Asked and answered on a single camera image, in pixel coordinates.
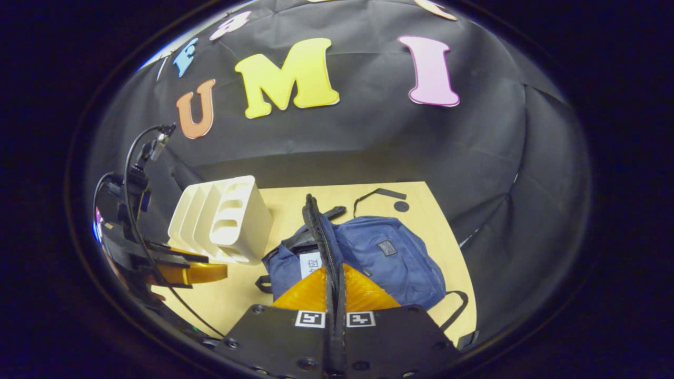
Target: orange letter u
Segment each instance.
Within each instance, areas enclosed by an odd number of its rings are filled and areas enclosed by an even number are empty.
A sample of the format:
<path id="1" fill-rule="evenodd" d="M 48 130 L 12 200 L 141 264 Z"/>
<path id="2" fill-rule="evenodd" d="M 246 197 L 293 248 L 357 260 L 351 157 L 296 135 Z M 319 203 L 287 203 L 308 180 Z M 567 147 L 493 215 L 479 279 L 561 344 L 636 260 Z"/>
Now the orange letter u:
<path id="1" fill-rule="evenodd" d="M 197 87 L 197 93 L 202 98 L 203 115 L 199 123 L 194 123 L 192 119 L 191 100 L 194 97 L 193 92 L 184 94 L 175 103 L 175 106 L 178 107 L 180 128 L 183 130 L 185 137 L 191 140 L 205 136 L 213 126 L 213 86 L 215 86 L 215 79 L 206 80 Z"/>

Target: white label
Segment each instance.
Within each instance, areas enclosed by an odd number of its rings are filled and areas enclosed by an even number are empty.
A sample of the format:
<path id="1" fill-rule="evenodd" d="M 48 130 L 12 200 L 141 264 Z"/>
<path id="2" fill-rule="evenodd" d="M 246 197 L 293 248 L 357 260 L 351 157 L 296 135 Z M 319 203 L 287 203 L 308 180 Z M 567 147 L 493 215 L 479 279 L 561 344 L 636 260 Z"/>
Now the white label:
<path id="1" fill-rule="evenodd" d="M 302 279 L 323 266 L 320 252 L 306 253 L 299 256 L 299 272 Z"/>

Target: white dish rack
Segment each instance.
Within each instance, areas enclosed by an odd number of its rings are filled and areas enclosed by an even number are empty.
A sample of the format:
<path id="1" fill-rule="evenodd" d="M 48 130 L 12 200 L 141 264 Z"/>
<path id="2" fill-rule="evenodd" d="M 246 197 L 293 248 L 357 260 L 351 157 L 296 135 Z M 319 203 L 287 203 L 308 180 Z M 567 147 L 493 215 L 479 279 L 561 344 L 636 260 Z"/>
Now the white dish rack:
<path id="1" fill-rule="evenodd" d="M 258 264 L 272 222 L 255 178 L 249 175 L 185 188 L 168 236 L 177 247 L 214 260 Z"/>

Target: blue backpack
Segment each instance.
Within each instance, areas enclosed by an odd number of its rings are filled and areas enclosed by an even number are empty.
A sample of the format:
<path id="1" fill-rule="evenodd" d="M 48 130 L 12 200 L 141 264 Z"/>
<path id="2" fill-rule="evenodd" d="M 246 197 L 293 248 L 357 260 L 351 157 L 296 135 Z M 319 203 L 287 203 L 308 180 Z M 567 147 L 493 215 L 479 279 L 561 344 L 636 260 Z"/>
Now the blue backpack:
<path id="1" fill-rule="evenodd" d="M 341 225 L 329 221 L 345 210 L 341 206 L 318 214 L 328 230 L 326 244 L 338 246 L 331 258 L 335 264 L 348 264 L 368 276 L 400 305 L 415 304 L 428 310 L 444 298 L 442 271 L 428 256 L 421 238 L 392 217 L 359 216 Z M 256 285 L 273 293 L 274 300 L 324 264 L 306 225 L 281 241 L 262 262 L 269 275 L 261 276 Z M 271 289 L 264 284 L 271 284 Z"/>

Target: black cable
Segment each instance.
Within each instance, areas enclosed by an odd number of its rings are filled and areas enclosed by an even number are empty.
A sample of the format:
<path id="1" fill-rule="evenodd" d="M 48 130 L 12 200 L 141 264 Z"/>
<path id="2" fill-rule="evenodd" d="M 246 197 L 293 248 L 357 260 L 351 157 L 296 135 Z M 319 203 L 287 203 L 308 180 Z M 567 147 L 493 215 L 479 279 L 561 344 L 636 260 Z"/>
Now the black cable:
<path id="1" fill-rule="evenodd" d="M 164 278 L 164 275 L 162 275 L 162 273 L 159 271 L 159 268 L 157 268 L 157 263 L 154 261 L 154 258 L 152 257 L 152 255 L 150 255 L 150 252 L 148 251 L 148 247 L 145 245 L 145 241 L 143 240 L 142 236 L 140 235 L 140 231 L 138 230 L 138 225 L 135 222 L 135 217 L 133 217 L 133 211 L 131 209 L 133 207 L 131 206 L 131 203 L 129 202 L 129 188 L 128 188 L 128 185 L 127 185 L 129 183 L 128 182 L 129 168 L 130 168 L 129 166 L 131 165 L 131 158 L 133 156 L 133 150 L 135 150 L 135 146 L 138 144 L 138 142 L 140 141 L 141 138 L 143 138 L 146 134 L 148 134 L 148 133 L 150 133 L 154 130 L 159 130 L 159 129 L 160 128 L 158 126 L 151 127 L 149 129 L 147 129 L 146 131 L 142 132 L 141 134 L 139 134 L 138 137 L 135 138 L 135 140 L 131 144 L 131 148 L 129 149 L 129 154 L 127 155 L 126 164 L 124 165 L 124 182 L 123 182 L 124 200 L 126 201 L 126 208 L 127 208 L 128 214 L 129 214 L 129 222 L 131 223 L 131 231 L 133 232 L 134 237 L 140 242 L 140 245 L 143 247 L 143 251 L 145 252 L 145 255 L 148 256 L 148 259 L 150 260 L 150 263 L 152 264 L 152 270 L 154 271 L 154 275 L 155 275 L 156 279 L 161 279 L 161 281 L 157 280 L 157 282 L 162 283 L 163 285 L 166 285 L 168 287 L 168 289 L 171 290 L 171 293 L 176 297 L 176 299 L 178 299 L 178 301 L 180 301 L 180 303 L 183 304 L 185 306 L 185 308 L 187 308 L 187 310 L 189 310 L 199 321 L 203 322 L 204 325 L 208 326 L 209 328 L 211 328 L 211 330 L 213 330 L 215 333 L 217 333 L 222 338 L 224 338 L 224 334 L 222 334 L 217 329 L 215 329 L 213 326 L 208 324 L 203 318 L 201 318 L 201 316 L 199 316 L 197 314 L 197 312 L 195 312 L 192 308 L 190 308 L 189 305 L 187 305 L 187 303 L 185 303 L 185 300 L 183 300 L 183 298 L 180 297 L 180 295 L 178 295 L 178 293 L 173 289 L 173 286 L 168 281 L 166 281 L 166 279 Z"/>
<path id="2" fill-rule="evenodd" d="M 110 171 L 108 173 L 103 174 L 102 177 L 98 180 L 98 184 L 96 184 L 96 190 L 94 191 L 94 203 L 93 203 L 93 213 L 94 213 L 94 223 L 96 223 L 96 199 L 98 197 L 98 193 L 103 186 L 103 182 L 105 179 L 108 179 L 109 177 L 113 176 L 115 173 Z"/>

